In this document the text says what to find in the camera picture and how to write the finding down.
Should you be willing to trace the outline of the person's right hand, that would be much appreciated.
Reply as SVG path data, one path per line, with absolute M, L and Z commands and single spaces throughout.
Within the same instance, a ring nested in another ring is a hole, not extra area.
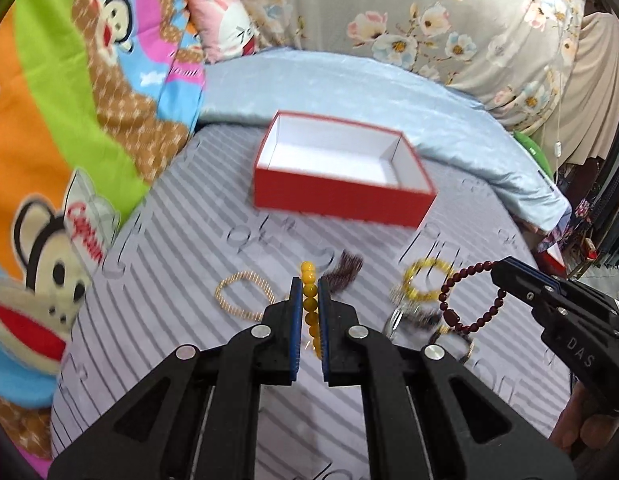
M 588 389 L 577 382 L 552 429 L 549 441 L 566 453 L 571 452 L 577 440 L 592 450 L 602 450 L 607 446 L 619 429 L 619 415 L 590 413 L 595 401 Z

